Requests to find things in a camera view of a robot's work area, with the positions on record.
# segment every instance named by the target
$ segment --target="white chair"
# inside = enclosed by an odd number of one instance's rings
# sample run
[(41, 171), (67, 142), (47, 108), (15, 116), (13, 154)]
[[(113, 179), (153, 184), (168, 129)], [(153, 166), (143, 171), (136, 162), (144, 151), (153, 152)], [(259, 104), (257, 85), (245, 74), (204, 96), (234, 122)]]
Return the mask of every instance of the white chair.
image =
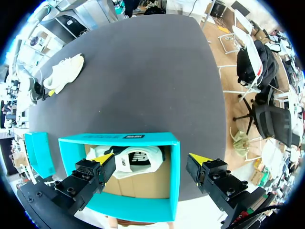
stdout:
[[(237, 27), (237, 20), (238, 20), (238, 21), (240, 22), (240, 24), (247, 30), (247, 33), (245, 33), (243, 30), (241, 30), (241, 29), (239, 29), (239, 28)], [(225, 35), (222, 35), (222, 36), (218, 37), (219, 40), (220, 40), (221, 45), (222, 45), (223, 48), (224, 48), (224, 53), (225, 53), (226, 55), (227, 55), (228, 53), (238, 52), (238, 51), (241, 49), (241, 45), (239, 44), (239, 42), (236, 40), (236, 37), (235, 37), (235, 36), (237, 36), (237, 37), (238, 37), (240, 40), (242, 40), (243, 43), (244, 43), (244, 40), (243, 40), (244, 36), (241, 36), (241, 35), (239, 34), (240, 31), (244, 32), (245, 35), (246, 35), (246, 34), (251, 35), (251, 31), (252, 31), (252, 25), (251, 25), (251, 23), (250, 23), (250, 22), (248, 21), (248, 19), (245, 18), (245, 17), (242, 15), (242, 13), (241, 13), (240, 11), (238, 11), (238, 10), (234, 10), (234, 25), (232, 26), (232, 30), (233, 30), (233, 33), (225, 34)], [(224, 43), (223, 43), (223, 41), (221, 40), (221, 38), (226, 37), (226, 36), (233, 36), (233, 37), (234, 37), (234, 44), (235, 44), (235, 46), (237, 47), (237, 49), (234, 49), (234, 50), (231, 50), (231, 51), (228, 51), (228, 50), (225, 49)]]
[[(249, 60), (250, 60), (251, 66), (252, 66), (254, 74), (255, 74), (255, 78), (253, 79), (253, 82), (250, 85), (245, 86), (245, 88), (248, 89), (245, 92), (243, 91), (243, 88), (241, 91), (227, 91), (227, 90), (224, 91), (224, 93), (243, 94), (243, 96), (240, 98), (239, 101), (242, 101), (243, 98), (248, 93), (251, 93), (251, 92), (260, 93), (261, 90), (259, 90), (257, 87), (262, 82), (262, 79), (263, 79), (263, 78), (261, 78), (260, 82), (258, 82), (258, 79), (260, 78), (260, 76), (262, 75), (262, 72), (263, 72), (263, 63), (261, 61), (261, 58), (258, 55), (254, 41), (249, 34), (246, 34), (243, 38), (244, 38), (245, 48), (246, 48), (248, 56), (249, 56)], [(221, 69), (223, 67), (236, 67), (236, 66), (237, 65), (218, 66), (219, 76), (221, 77)]]

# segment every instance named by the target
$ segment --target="box label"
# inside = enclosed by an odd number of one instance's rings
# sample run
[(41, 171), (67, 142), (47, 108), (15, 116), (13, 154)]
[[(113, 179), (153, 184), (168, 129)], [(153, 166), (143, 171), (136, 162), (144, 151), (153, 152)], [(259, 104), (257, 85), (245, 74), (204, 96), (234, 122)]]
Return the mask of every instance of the box label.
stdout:
[(124, 138), (144, 138), (145, 135), (127, 135)]

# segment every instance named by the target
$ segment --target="desk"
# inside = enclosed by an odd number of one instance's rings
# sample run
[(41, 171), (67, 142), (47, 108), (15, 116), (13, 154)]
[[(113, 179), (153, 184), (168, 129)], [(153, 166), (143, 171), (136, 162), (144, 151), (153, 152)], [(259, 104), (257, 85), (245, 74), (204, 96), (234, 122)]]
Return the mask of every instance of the desk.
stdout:
[(149, 15), (107, 24), (67, 44), (42, 67), (84, 53), (85, 67), (58, 94), (29, 110), (30, 131), (49, 134), (59, 178), (58, 138), (80, 133), (172, 132), (181, 142), (180, 200), (202, 196), (185, 166), (196, 153), (224, 159), (224, 95), (198, 23)]

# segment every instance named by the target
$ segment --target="chair base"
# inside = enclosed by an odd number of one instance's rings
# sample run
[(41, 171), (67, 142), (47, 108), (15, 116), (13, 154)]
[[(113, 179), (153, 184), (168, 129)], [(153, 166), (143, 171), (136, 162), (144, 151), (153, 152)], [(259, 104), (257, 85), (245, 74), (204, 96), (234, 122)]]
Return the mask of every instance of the chair base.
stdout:
[(218, 37), (218, 38), (219, 38), (219, 41), (220, 41), (220, 43), (221, 43), (221, 45), (222, 45), (222, 47), (224, 48), (224, 53), (227, 55), (227, 54), (232, 53), (232, 52), (239, 52), (240, 47), (238, 47), (238, 48), (239, 48), (238, 50), (231, 50), (231, 51), (228, 51), (228, 50), (225, 49), (224, 43), (223, 43), (223, 41), (221, 40), (221, 38), (223, 38), (223, 37), (225, 37), (225, 36), (234, 36), (234, 33), (225, 34), (225, 35), (222, 35), (222, 36), (219, 36), (219, 37)]
[(244, 103), (246, 104), (247, 109), (248, 109), (248, 111), (249, 111), (249, 114), (244, 115), (244, 116), (241, 116), (241, 117), (234, 117), (234, 118), (233, 118), (233, 121), (236, 122), (236, 120), (238, 120), (238, 119), (250, 118), (249, 125), (248, 125), (247, 132), (246, 132), (246, 134), (248, 135), (248, 134), (249, 134), (249, 131), (250, 131), (250, 128), (251, 128), (251, 125), (252, 125), (252, 122), (253, 122), (253, 120), (254, 120), (254, 115), (253, 115), (253, 111), (252, 111), (250, 105), (248, 104), (248, 102), (246, 101), (246, 99), (243, 97), (242, 100), (243, 100)]

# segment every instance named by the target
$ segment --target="black office chair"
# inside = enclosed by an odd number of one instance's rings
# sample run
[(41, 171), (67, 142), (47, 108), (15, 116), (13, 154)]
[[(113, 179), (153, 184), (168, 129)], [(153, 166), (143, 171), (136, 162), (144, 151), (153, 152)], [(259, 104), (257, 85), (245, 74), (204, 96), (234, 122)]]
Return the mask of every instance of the black office chair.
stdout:
[(284, 143), (286, 146), (291, 147), (292, 141), (292, 128), (291, 128), (291, 115), (286, 109), (275, 107), (270, 105), (270, 99), (272, 97), (272, 89), (267, 93), (267, 99), (264, 104), (261, 104), (263, 100), (258, 102), (253, 101), (252, 108), (244, 98), (249, 114), (233, 118), (233, 121), (243, 118), (250, 118), (250, 122), (247, 129), (247, 134), (250, 131), (252, 122), (256, 125), (256, 128), (263, 139), (273, 137), (276, 140)]

